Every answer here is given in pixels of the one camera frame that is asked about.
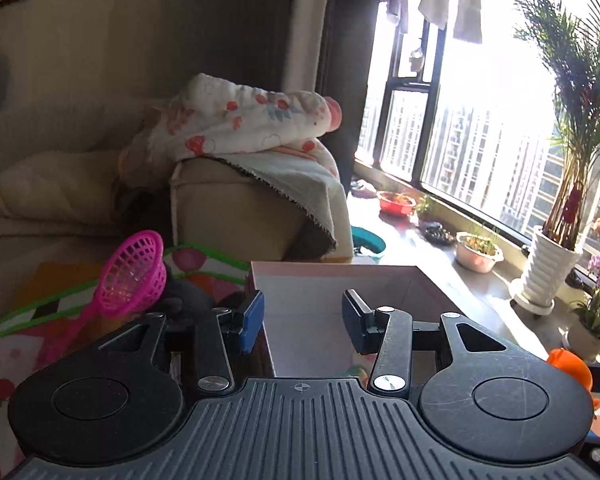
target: sofa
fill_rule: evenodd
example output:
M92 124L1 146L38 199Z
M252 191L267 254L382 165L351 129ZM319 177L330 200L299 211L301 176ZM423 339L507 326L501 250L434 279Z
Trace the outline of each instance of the sofa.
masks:
M115 216L100 221L84 206L83 216L73 214L72 202L84 202L85 195L97 197L92 200L101 210L109 206L100 204L103 200L114 205L113 184L91 189L95 184L88 182L85 192L80 187L58 191L65 182L57 178L50 184L47 181L46 191L41 192L36 189L37 175L28 177L25 172L22 176L22 161L32 158L44 173L48 168L40 154L49 151L109 153L106 162L102 160L102 171L92 172L94 181L106 183L116 173L115 153L146 127L157 104L120 98L38 104L0 112L0 178L20 168L24 182L19 184L23 187L11 190L15 206L3 199L6 184L0 182L0 317L13 307L18 290L39 263L104 262L126 235L140 228L155 228L166 244L197 243L245 261L282 260L299 233L306 230L307 215L297 205L263 182L209 158L181 164L171 189L153 192L144 211L132 221ZM32 198L36 193L40 196L37 202ZM56 193L61 198L54 200L62 203L49 205ZM19 211L20 203L26 203L24 212ZM65 210L72 215L64 214ZM345 256L350 253L349 245L345 244Z

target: orange plastic toy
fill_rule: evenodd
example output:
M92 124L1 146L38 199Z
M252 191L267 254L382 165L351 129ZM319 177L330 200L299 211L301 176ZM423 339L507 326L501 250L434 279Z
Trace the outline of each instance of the orange plastic toy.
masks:
M586 363L576 354L564 348L556 348L549 352L549 357L546 361L564 373L569 374L591 393L591 388L593 387L591 371ZM600 399L591 396L591 400L593 400L593 409L597 410L600 407Z

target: white flower pot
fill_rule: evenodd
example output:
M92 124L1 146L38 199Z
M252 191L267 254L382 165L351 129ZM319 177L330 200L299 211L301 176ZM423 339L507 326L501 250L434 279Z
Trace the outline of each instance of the white flower pot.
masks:
M544 236L542 226L534 227L529 257L520 278L520 296L536 308L551 309L558 288L581 256L582 248L569 251Z
M577 320L565 334L569 350L586 363L596 361L600 353L600 339L595 337L584 325Z
M471 236L469 233L461 232L456 235L458 245L456 246L456 260L465 269L472 270L473 272L479 272L480 274L486 274L493 269L493 266L497 262L504 260L502 250L496 247L496 253L491 256L489 254L479 253L474 251L471 247L465 244L467 237Z

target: green mat border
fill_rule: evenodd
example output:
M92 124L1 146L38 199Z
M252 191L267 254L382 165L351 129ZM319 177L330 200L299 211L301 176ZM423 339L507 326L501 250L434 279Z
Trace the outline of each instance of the green mat border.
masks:
M183 244L180 246L170 247L164 251L162 257L164 258L165 256L169 256L174 251L179 251L182 249L196 249L196 250L201 251L202 253L205 253L208 258L212 258L221 263L227 264L231 267L234 267L235 269L244 270L245 272L248 272L250 270L250 266L248 263L242 262L240 260L234 260L233 258L225 256L224 254L220 253L219 251L216 251L213 249L207 249L198 244ZM244 278L236 278L235 276L229 276L227 274L222 274L220 272L205 272L204 270L192 270L191 272L181 272L179 274L175 274L174 276L176 278L182 278L184 276L191 276L193 274L205 274L206 276L210 276L212 278L217 278L219 280L223 280L226 282L237 283L237 285L245 285L246 284L246 279L244 279ZM13 317L19 316L20 314L24 314L26 312L30 312L31 310L35 310L39 306L42 306L44 304L51 303L52 301L60 300L62 298L70 296L72 294L77 294L78 292L87 290L88 288L96 286L97 283L98 283L98 280L92 280L90 282L86 282L81 285L72 286L62 292L59 292L58 294L53 294L51 296L47 296L46 298L43 298L42 300L34 301L33 303L30 303L28 305L21 306L20 308L17 308L16 310L13 310L12 312L8 313L6 316L0 318L0 325L5 323L6 321L12 319ZM80 312L83 308L84 308L84 305L74 306L72 308L63 310L62 312L55 312L53 314L49 314L48 316L39 317L37 319L31 319L29 321L20 323L18 325L11 326L7 330L3 330L2 332L0 332L0 338L4 337L6 335L9 335L11 333L14 333L14 332L18 332L19 330L24 330L25 328L31 328L33 326L37 326L39 324L46 323L48 321L61 319L63 317L74 316L75 314Z

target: open box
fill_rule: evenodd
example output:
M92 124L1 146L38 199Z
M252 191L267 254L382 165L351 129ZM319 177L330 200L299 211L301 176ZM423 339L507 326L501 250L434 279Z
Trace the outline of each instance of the open box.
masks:
M277 377L341 376L364 362L342 321L342 293L348 288L371 308L389 305L430 322L457 312L520 343L493 309L460 293L448 278L435 284L416 266L253 262L251 274L253 286L265 295L264 329ZM432 352L414 352L413 381L424 382L434 372Z

